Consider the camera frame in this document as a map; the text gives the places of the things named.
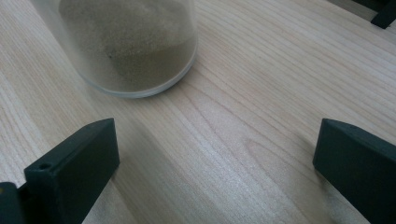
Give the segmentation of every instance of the black object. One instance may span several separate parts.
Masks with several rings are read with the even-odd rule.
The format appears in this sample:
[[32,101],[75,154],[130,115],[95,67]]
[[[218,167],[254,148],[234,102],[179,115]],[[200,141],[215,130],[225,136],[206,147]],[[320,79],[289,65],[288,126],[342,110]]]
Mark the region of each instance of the black object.
[[86,125],[25,168],[18,190],[0,183],[0,223],[79,224],[119,164],[114,119]]
[[371,23],[387,29],[390,24],[396,20],[396,0],[353,0],[365,7],[368,7],[376,12],[376,16]]
[[314,166],[371,223],[396,223],[396,146],[324,119]]

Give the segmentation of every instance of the container filled with powder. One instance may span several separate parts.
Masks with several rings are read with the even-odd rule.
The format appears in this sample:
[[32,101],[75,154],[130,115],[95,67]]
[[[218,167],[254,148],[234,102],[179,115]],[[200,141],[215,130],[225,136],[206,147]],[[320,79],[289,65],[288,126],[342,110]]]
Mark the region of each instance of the container filled with powder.
[[196,48],[192,0],[31,0],[95,88],[145,97],[177,83]]

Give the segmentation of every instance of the table surface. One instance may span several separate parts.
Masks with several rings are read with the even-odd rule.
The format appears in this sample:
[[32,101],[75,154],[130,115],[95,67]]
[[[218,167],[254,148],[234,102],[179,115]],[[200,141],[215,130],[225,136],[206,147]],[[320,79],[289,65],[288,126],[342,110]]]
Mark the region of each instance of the table surface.
[[323,118],[396,143],[395,27],[326,0],[195,6],[194,66],[133,100],[87,86],[29,1],[0,1],[0,181],[115,118],[120,168],[85,223],[367,223],[312,159]]

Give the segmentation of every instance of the wood grain pattern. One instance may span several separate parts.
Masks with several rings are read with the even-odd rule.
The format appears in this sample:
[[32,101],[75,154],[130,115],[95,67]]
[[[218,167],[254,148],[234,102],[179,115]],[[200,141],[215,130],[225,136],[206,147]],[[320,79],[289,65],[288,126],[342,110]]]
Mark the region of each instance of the wood grain pattern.
[[0,1],[0,181],[115,118],[84,223],[367,223],[312,165],[322,118],[396,143],[396,32],[324,0],[200,0],[199,51],[146,99],[87,87],[27,0]]

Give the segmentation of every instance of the gray powder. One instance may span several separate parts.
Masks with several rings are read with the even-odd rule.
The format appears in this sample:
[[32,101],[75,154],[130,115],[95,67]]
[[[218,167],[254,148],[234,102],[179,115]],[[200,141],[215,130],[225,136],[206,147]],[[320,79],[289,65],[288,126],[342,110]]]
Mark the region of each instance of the gray powder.
[[190,6],[177,0],[62,0],[59,11],[97,74],[94,82],[144,91],[177,76],[196,39]]

